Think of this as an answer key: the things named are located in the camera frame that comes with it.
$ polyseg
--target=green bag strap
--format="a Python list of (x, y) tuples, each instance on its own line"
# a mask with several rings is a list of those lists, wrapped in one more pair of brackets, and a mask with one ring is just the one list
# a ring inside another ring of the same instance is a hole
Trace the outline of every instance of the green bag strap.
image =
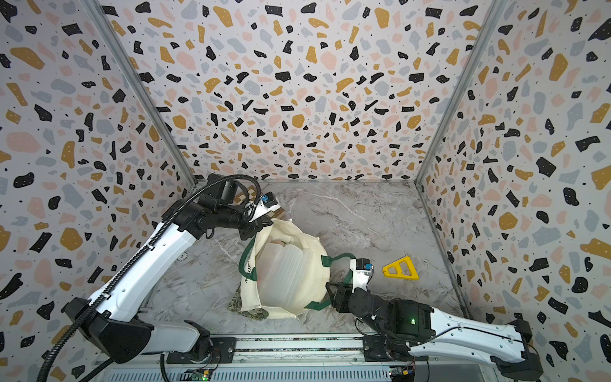
[(242, 257), (240, 257), (240, 264), (238, 265), (238, 268), (240, 269), (240, 273), (242, 274), (242, 276), (246, 277), (247, 279), (257, 281), (257, 268), (256, 267), (253, 267), (250, 273), (244, 270), (246, 261), (248, 260), (249, 254), (252, 252), (252, 248), (254, 246), (255, 246), (255, 238), (252, 238), (251, 242), (248, 243), (248, 245), (246, 246), (246, 249), (244, 250), (244, 252), (242, 252)]
[[(343, 253), (339, 256), (335, 256), (335, 257), (329, 257), (329, 256), (321, 256), (321, 261), (323, 262), (323, 266), (326, 268), (329, 268), (331, 266), (331, 264), (334, 261), (337, 261), (339, 259), (343, 259), (344, 257), (349, 257), (351, 259), (356, 259), (356, 256), (353, 255), (352, 253), (346, 252)], [(346, 277), (344, 277), (344, 284), (349, 284), (352, 281), (352, 270), (348, 270), (348, 274), (346, 275)], [(328, 307), (329, 305), (331, 305), (331, 299), (330, 298), (326, 298), (324, 300), (322, 300), (321, 302), (316, 302), (316, 301), (312, 301), (311, 303), (309, 303), (308, 305), (306, 305), (306, 309), (311, 309), (311, 310), (323, 310), (324, 308)]]

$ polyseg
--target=white robotic arm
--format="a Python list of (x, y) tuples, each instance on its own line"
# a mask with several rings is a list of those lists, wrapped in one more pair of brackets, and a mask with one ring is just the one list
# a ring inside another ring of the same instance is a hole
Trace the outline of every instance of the white robotic arm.
[[(237, 187), (234, 179), (255, 184), (254, 203), (246, 200), (239, 206), (231, 205)], [(257, 181), (251, 177), (209, 177), (206, 186), (163, 214), (151, 237), (104, 287), (89, 299), (75, 298), (62, 309), (74, 324), (46, 356), (37, 382), (46, 381), (53, 360), (77, 329), (110, 357), (85, 378), (87, 381), (111, 362), (124, 363), (139, 354), (174, 351), (192, 362), (204, 360), (211, 354), (208, 330), (192, 321), (143, 322), (137, 317), (138, 309), (171, 264), (201, 236), (211, 238), (214, 228), (229, 227), (238, 229), (245, 240), (271, 225), (265, 214), (279, 207), (272, 193), (261, 195)], [(491, 325), (454, 317), (411, 300), (385, 301), (367, 290), (373, 274), (373, 265), (367, 259), (352, 260), (351, 270), (353, 284), (329, 283), (327, 290), (334, 308), (352, 313), (382, 337), (385, 351), (369, 351), (369, 358), (366, 351), (369, 361), (449, 356), (495, 364), (508, 378), (535, 381), (541, 376), (540, 359), (528, 349), (532, 333), (526, 321)], [(332, 293), (330, 285), (337, 287), (337, 293)]]

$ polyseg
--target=marble floor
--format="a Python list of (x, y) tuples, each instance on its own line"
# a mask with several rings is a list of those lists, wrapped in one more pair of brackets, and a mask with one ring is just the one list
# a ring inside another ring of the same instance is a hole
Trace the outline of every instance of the marble floor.
[[(371, 260), (370, 290), (386, 299), (407, 298), (461, 315), (456, 293), (415, 186), (410, 183), (262, 183), (286, 210), (283, 219), (320, 237), (329, 256), (352, 252)], [(355, 332), (354, 318), (328, 307), (295, 318), (255, 321), (227, 310), (240, 285), (238, 261), (247, 241), (235, 230), (217, 229), (200, 239), (186, 259), (164, 275), (142, 318), (193, 320), (215, 334)], [(417, 281), (384, 277), (382, 267), (410, 255)], [(340, 281), (348, 259), (335, 262)]]

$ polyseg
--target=terrazzo patterned wall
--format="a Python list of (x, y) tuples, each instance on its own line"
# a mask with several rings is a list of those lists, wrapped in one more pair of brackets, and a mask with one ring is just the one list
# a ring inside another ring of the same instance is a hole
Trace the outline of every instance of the terrazzo patterned wall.
[(611, 3), (510, 1), (423, 191), (469, 309), (611, 381)]
[(407, 179), (489, 2), (103, 0), (196, 176)]
[[(185, 182), (77, 1), (0, 0), (0, 380), (33, 381)], [(75, 335), (50, 381), (92, 370)]]

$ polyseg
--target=yellow plastic object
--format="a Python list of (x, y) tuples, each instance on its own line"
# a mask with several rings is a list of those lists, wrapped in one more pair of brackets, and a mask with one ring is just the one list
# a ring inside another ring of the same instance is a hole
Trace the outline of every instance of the yellow plastic object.
[[(401, 263), (405, 263), (408, 266), (410, 274), (404, 274), (401, 269)], [(397, 272), (397, 274), (392, 274), (389, 272), (391, 268)], [(397, 260), (396, 262), (392, 262), (382, 268), (382, 273), (384, 273), (385, 277), (389, 277), (391, 279), (406, 279), (406, 280), (418, 280), (418, 273), (416, 272), (416, 268), (414, 268), (414, 263), (412, 263), (412, 259), (409, 256), (403, 257), (402, 259)]]

